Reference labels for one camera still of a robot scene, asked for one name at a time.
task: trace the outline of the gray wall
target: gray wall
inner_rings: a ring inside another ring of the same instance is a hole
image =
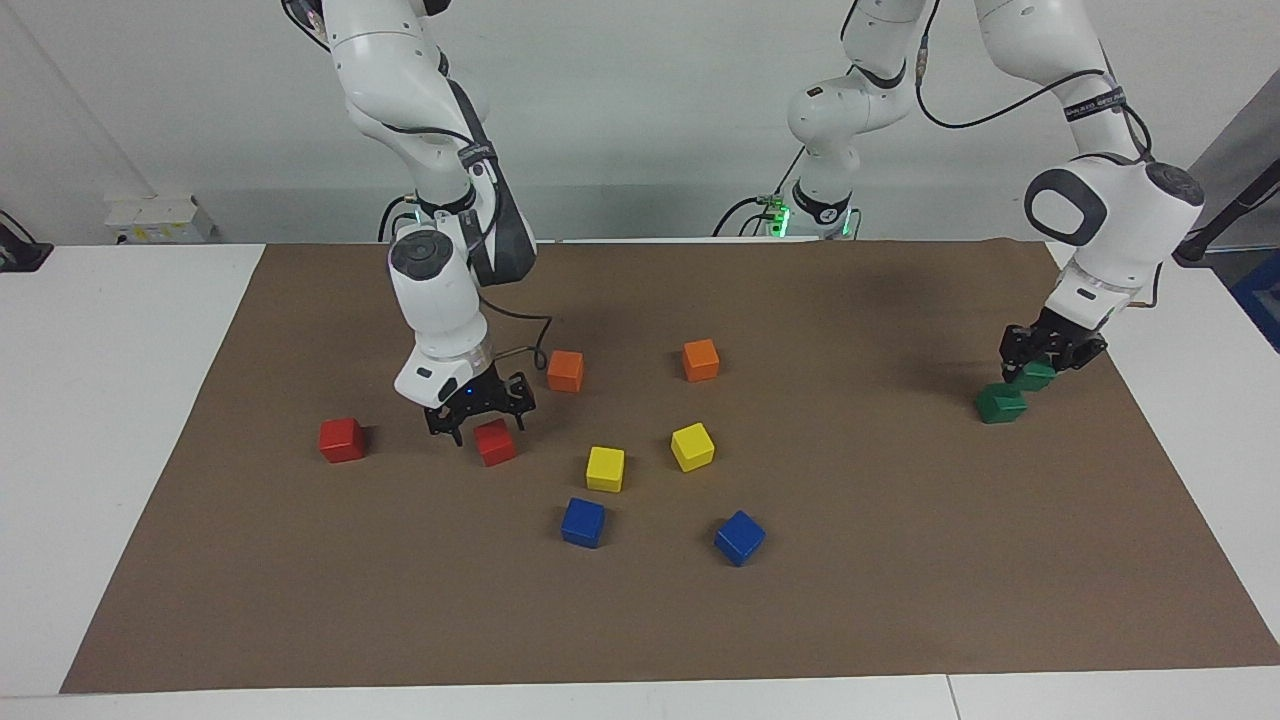
[[[1207,196],[1201,223],[1217,215],[1276,160],[1280,160],[1280,72],[1271,76],[1192,167]],[[1213,242],[1212,250],[1256,247],[1280,247],[1280,199],[1236,220]]]
[[[788,96],[847,67],[847,8],[458,0],[436,35],[489,96],[539,236],[687,237],[772,190],[796,147]],[[1088,8],[1167,161],[1194,161],[1275,70],[1277,3]],[[991,65],[972,6],[947,0],[925,90],[968,119],[1029,86]],[[0,0],[0,205],[56,242],[104,241],[104,197],[140,187],[195,193],[230,241],[365,240],[407,188],[275,0]],[[859,147],[873,237],[1029,236],[1027,182],[1074,151],[1052,100],[959,133],[913,114]]]

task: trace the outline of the robotic arm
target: robotic arm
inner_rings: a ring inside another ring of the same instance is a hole
[[[462,445],[460,427],[492,410],[534,409],[520,373],[494,366],[476,286],[516,282],[536,246],[498,164],[479,113],[431,38],[428,18],[449,0],[284,0],[285,12],[324,38],[361,133],[410,169],[416,222],[388,255],[392,286],[413,350],[396,389],[421,405],[431,434]]]
[[[1138,146],[1124,90],[1111,76],[1080,0],[974,4],[992,61],[1052,91],[1078,147],[1075,159],[1044,170],[1027,191],[1032,225],[1079,250],[1036,323],[1006,328],[1002,373],[1012,380],[1037,360],[1057,370],[1083,368],[1106,348],[1102,327],[1152,282],[1158,264],[1185,237],[1204,193],[1185,170],[1156,161],[1149,138],[1146,147]],[[924,0],[855,0],[842,32],[854,63],[850,74],[818,83],[791,102],[790,126],[805,145],[788,197],[799,210],[792,213],[799,232],[842,233],[858,169],[851,140],[905,117],[908,44],[923,10]],[[925,27],[916,91],[928,64],[928,33]],[[929,117],[951,128],[977,124],[951,126]]]

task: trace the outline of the blue cube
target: blue cube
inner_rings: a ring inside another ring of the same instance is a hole
[[[600,547],[604,533],[604,506],[586,500],[572,498],[564,509],[561,537],[582,547]]]
[[[764,542],[764,528],[739,510],[716,533],[716,547],[730,562],[741,568]]]

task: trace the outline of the blue object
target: blue object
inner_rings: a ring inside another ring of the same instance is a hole
[[[604,506],[588,500],[572,498],[564,509],[561,537],[582,547],[600,547],[604,533]]]
[[[1262,331],[1271,347],[1280,351],[1280,251],[1257,266],[1247,278],[1235,283],[1231,296],[1240,304],[1253,324]]]
[[[716,533],[716,547],[730,562],[741,568],[764,542],[764,528],[739,510]]]

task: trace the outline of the yellow cube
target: yellow cube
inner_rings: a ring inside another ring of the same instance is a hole
[[[622,492],[622,466],[627,454],[612,447],[593,447],[586,460],[586,488]]]
[[[676,456],[676,462],[680,462],[680,469],[689,473],[712,464],[716,443],[707,434],[707,428],[695,423],[671,434],[671,452]]]

